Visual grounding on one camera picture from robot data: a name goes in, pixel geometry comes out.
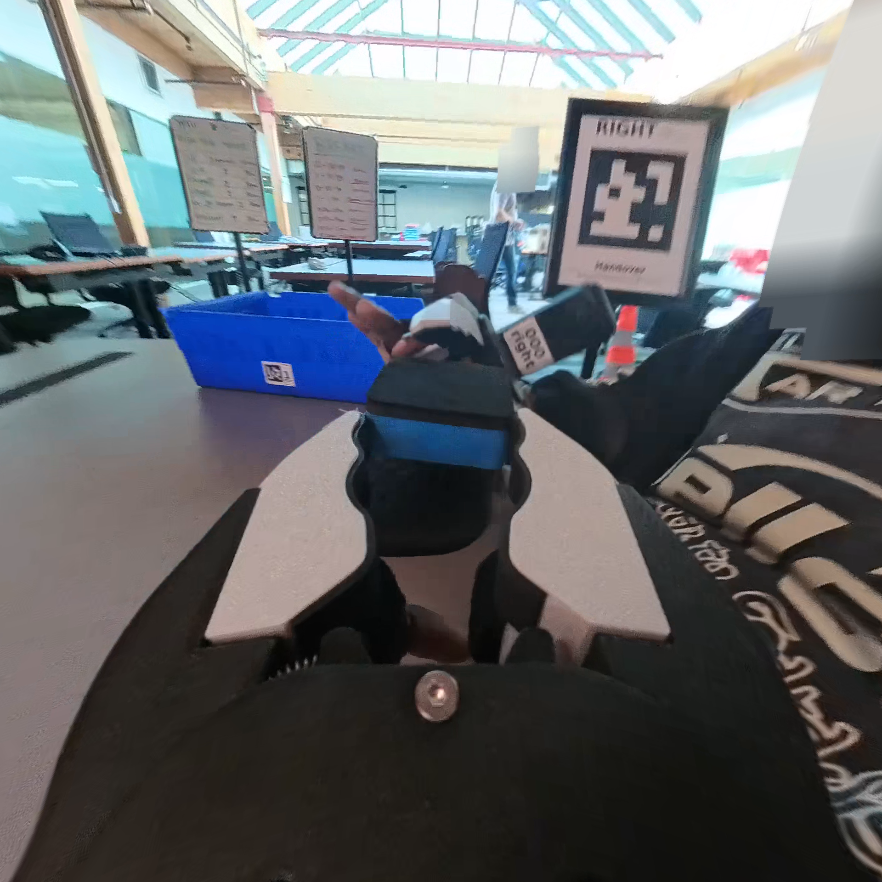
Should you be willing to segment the orange traffic cone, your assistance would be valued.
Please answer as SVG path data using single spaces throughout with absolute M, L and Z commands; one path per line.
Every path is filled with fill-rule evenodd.
M 639 307 L 623 305 L 616 316 L 616 329 L 608 343 L 601 378 L 612 381 L 618 379 L 622 371 L 633 370 L 636 364 L 637 348 L 634 333 L 639 319 Z

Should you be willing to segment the person's right forearm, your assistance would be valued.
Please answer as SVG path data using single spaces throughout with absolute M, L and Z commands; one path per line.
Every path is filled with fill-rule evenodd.
M 772 313 L 755 305 L 730 325 L 676 339 L 613 384 L 557 370 L 530 385 L 526 404 L 617 481 L 647 493 L 778 339 Z

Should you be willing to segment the blue plastic bin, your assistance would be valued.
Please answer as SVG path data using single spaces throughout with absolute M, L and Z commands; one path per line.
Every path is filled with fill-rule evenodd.
M 384 367 L 327 293 L 233 294 L 164 316 L 202 388 L 362 404 Z

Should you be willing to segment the brown leather chair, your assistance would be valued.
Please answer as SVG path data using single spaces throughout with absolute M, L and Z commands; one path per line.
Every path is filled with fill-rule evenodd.
M 453 294 L 463 294 L 480 314 L 490 314 L 489 296 L 491 281 L 472 267 L 457 263 L 444 263 L 435 269 L 429 302 L 435 302 Z

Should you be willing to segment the printed marker sign board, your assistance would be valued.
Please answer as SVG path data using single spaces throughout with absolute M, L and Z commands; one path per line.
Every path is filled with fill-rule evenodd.
M 616 304 L 685 299 L 728 121 L 725 107 L 569 99 L 544 295 L 596 285 Z

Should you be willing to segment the blue black eraser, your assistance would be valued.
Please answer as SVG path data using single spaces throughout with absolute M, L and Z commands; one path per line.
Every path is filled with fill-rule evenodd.
M 385 458 L 486 471 L 509 464 L 515 407 L 503 368 L 389 362 L 367 391 L 366 413 Z

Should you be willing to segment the person's right hand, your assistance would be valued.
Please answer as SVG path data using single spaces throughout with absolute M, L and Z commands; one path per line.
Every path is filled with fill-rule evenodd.
M 428 347 L 410 334 L 408 321 L 395 318 L 347 284 L 332 281 L 327 293 L 344 309 L 349 322 L 376 347 L 383 362 L 411 358 Z

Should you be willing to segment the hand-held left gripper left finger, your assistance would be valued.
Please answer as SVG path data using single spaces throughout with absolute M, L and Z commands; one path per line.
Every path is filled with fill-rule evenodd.
M 373 538 L 353 484 L 363 422 L 341 411 L 262 480 L 205 627 L 209 644 L 289 639 L 364 575 Z

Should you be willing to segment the long wooden office desk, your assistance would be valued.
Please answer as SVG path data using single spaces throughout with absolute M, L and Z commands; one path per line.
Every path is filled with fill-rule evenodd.
M 68 291 L 92 291 L 111 285 L 120 287 L 131 301 L 135 327 L 143 339 L 170 339 L 171 333 L 157 302 L 157 281 L 193 279 L 212 281 L 226 292 L 226 271 L 236 253 L 229 249 L 150 249 L 132 257 L 70 259 L 31 263 L 2 262 L 1 304 L 19 310 L 20 288 L 49 298 Z

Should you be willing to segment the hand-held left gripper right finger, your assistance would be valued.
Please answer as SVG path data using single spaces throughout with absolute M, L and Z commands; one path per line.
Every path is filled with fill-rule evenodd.
M 529 628 L 549 634 L 557 659 L 575 665 L 598 636 L 667 641 L 667 616 L 616 480 L 533 411 L 516 419 L 502 657 Z

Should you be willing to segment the written whiteboard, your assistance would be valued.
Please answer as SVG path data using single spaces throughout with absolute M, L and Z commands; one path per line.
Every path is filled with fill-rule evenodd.
M 302 131 L 311 233 L 322 240 L 379 237 L 379 146 L 368 135 L 321 127 Z
M 245 123 L 197 116 L 172 116 L 169 126 L 191 228 L 266 234 L 256 131 Z

